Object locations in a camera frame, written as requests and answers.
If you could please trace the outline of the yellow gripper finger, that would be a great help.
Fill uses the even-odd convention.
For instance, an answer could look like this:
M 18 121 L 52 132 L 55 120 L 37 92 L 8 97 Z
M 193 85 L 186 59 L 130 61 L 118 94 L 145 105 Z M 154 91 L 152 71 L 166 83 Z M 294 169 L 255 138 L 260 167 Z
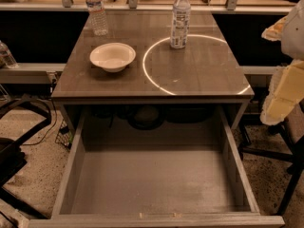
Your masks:
M 282 122 L 304 99 L 304 62 L 293 60 L 288 66 L 278 66 L 269 84 L 260 120 L 267 125 Z
M 286 23 L 286 19 L 287 17 L 284 16 L 278 21 L 276 21 L 273 25 L 266 28 L 262 32 L 261 37 L 269 41 L 280 41 L 282 37 L 282 31 Z

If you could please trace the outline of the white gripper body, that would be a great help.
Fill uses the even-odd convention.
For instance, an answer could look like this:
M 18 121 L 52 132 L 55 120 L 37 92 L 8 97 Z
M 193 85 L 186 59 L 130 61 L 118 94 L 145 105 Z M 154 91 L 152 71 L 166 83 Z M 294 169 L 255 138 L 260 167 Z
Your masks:
M 299 0 L 286 16 L 281 50 L 293 59 L 304 60 L 304 0 Z

